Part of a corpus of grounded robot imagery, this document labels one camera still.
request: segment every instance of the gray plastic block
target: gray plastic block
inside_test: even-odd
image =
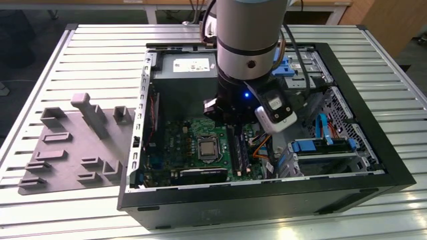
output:
[[[37,174],[37,173],[50,172],[53,170],[53,165],[49,164],[46,161],[34,161],[27,163],[25,169],[31,173]]]
[[[101,159],[101,157],[83,157],[81,165],[85,168],[97,168],[103,166],[103,160]]]
[[[109,162],[105,161],[105,165],[102,168],[102,174],[107,177],[110,181],[119,181],[122,175],[123,165],[118,161],[115,166],[113,167]]]
[[[94,110],[97,117],[102,119],[101,108],[91,106],[91,109]],[[131,120],[134,121],[135,111],[134,109],[127,110]],[[117,181],[113,179],[117,177],[117,170],[121,168],[123,169],[122,164],[129,159],[134,125],[118,125],[114,117],[114,109],[103,109],[103,113],[106,116],[103,126],[107,129],[110,136],[105,139],[101,139],[91,127],[87,126],[81,112],[69,112],[66,114],[67,117],[58,118],[59,123],[67,131],[62,128],[43,128],[41,139],[33,152],[30,166],[34,166],[33,164],[39,166],[38,164],[45,161],[51,165],[51,171],[27,171],[23,179],[41,178],[46,180],[46,184],[45,187],[41,188],[21,187],[19,194],[41,194],[77,189],[110,187],[121,184],[119,180]],[[73,136],[71,140],[45,141],[47,136],[51,136],[51,139],[55,139],[65,133],[70,133]],[[99,163],[99,165],[86,168],[85,164],[82,165],[83,158],[95,159],[95,162]],[[87,174],[89,172],[95,172],[101,177],[101,181],[82,184],[78,181],[78,179],[82,178],[79,175]]]
[[[59,132],[54,134],[47,134],[43,136],[43,142],[58,143],[58,142],[69,142],[74,139],[74,135],[70,132]]]
[[[67,118],[65,111],[59,107],[47,107],[42,113],[41,121],[50,129],[63,128],[62,118]]]
[[[103,181],[101,175],[95,171],[79,174],[77,180],[82,184],[95,184]]]
[[[23,178],[18,186],[26,190],[41,190],[47,187],[47,181],[41,177]]]
[[[113,116],[118,125],[127,125],[133,123],[133,117],[126,106],[117,106],[114,108]]]
[[[103,111],[101,107],[94,108],[90,103],[91,97],[87,93],[75,93],[71,98],[71,105],[81,110],[87,125],[94,129],[99,139],[109,138],[109,131],[105,127],[103,117],[98,111]]]
[[[107,121],[107,118],[106,118],[106,114],[103,112],[103,109],[102,109],[101,105],[93,105],[93,106],[95,108],[97,116],[99,117],[102,123],[105,124]]]
[[[50,161],[58,159],[66,159],[69,153],[66,150],[55,150],[55,151],[41,151],[38,152],[35,159],[41,161]]]

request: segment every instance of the open computer tower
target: open computer tower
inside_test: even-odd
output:
[[[267,136],[258,123],[237,134],[205,116],[217,49],[147,46],[118,202],[147,229],[338,213],[416,184],[329,44],[298,48],[302,59],[287,49],[273,75],[292,101],[305,64],[320,90],[297,123]]]

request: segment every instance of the green circuit board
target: green circuit board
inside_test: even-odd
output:
[[[254,137],[255,131],[251,125],[243,128],[247,140]],[[198,138],[211,137],[218,141],[218,160],[206,163],[199,159]],[[187,119],[185,121],[169,121],[165,128],[165,152],[163,167],[155,174],[158,179],[167,178],[165,172],[189,168],[226,168],[229,172],[227,182],[262,179],[262,167],[259,164],[250,166],[249,174],[237,175],[233,168],[233,159],[229,146],[227,127],[217,126],[207,118]]]

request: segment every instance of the metal slotted table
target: metal slotted table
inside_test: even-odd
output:
[[[426,97],[368,30],[310,25],[292,30],[298,42],[330,44],[418,184],[340,214],[153,232],[117,210],[119,186],[19,195],[43,109],[73,110],[70,99],[81,92],[103,109],[135,108],[146,44],[199,41],[197,25],[70,26],[0,149],[0,238],[426,239]]]

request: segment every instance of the robotic arm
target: robotic arm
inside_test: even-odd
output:
[[[235,127],[261,122],[267,133],[278,133],[297,121],[271,78],[287,1],[213,0],[214,4],[218,94],[205,101],[205,115]]]

